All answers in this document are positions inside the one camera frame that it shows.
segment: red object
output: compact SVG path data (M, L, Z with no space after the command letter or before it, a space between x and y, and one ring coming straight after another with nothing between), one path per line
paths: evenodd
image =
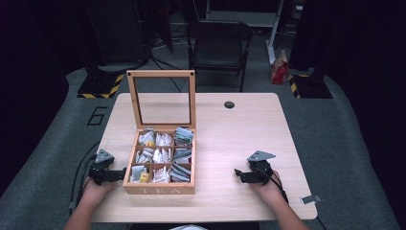
M289 73L286 53L282 50L281 55L272 64L271 82L273 84L283 84Z

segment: black chair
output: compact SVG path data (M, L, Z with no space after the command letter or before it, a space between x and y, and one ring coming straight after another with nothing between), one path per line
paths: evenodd
M252 31L236 21L198 20L187 30L189 68L196 70L236 71L241 73L242 92Z

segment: gray carpet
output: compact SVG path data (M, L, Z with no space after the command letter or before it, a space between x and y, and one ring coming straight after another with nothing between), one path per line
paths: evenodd
M273 92L280 97L310 190L324 200L317 204L317 209L327 229L399 229L343 91L326 78L332 100L300 100L293 97L288 82L271 84L265 38L254 36L244 92ZM289 44L291 40L285 37L280 45L288 54ZM173 54L165 47L153 50L153 54L179 68L188 67L184 44L175 44ZM149 61L142 69L158 67ZM0 199L0 229L61 229L68 219L66 206L76 166L102 138L117 97L78 99L77 91L85 76L84 70L67 76L70 89L64 105ZM233 90L197 88L198 92ZM122 81L118 93L124 92L129 92L126 80ZM99 110L105 117L100 126L87 126L97 106L107 107ZM316 219L306 224L312 229L322 229ZM278 229L275 221L260 225L261 229ZM93 226L125 230L128 225L95 223Z

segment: metal bracket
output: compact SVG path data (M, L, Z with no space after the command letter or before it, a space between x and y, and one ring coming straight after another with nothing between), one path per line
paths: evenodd
M317 203L317 202L321 202L321 201L323 201L323 200L318 195L309 195L306 197L301 197L301 203L303 203L303 204L308 204L311 202Z
M103 161L107 161L109 159L114 160L114 156L112 154L108 153L106 150L101 149L99 151L99 154L96 156L95 162L100 163L100 162L103 162Z
M275 158L275 157L276 157L276 155L274 155L272 153L257 150L256 152L254 152L254 154L252 154L250 157L248 157L247 160L248 161L259 162L259 161L262 161L262 160Z

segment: wooden table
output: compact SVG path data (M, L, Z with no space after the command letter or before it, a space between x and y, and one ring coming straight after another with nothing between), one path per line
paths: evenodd
M236 106L226 108L227 101ZM249 172L247 157L256 150L276 154L268 162L279 172L297 215L301 219L317 217L314 203L300 201L311 193L276 94L196 94L196 122L195 195L129 195L119 186L107 195L92 220L197 223L275 219L234 171ZM111 170L127 166L135 130L130 95L121 94L100 144L100 149L116 157Z

